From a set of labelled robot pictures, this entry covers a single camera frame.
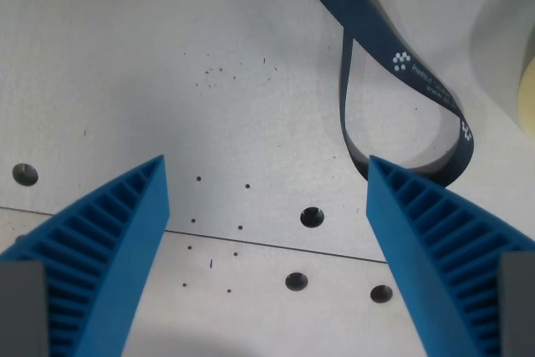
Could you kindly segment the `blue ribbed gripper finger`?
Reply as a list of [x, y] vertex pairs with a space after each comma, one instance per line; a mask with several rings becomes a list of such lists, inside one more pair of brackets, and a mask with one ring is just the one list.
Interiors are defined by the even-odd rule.
[[367, 217], [429, 356], [533, 355], [530, 237], [378, 157]]
[[164, 156], [127, 171], [2, 252], [46, 274], [52, 356], [119, 356], [170, 217]]

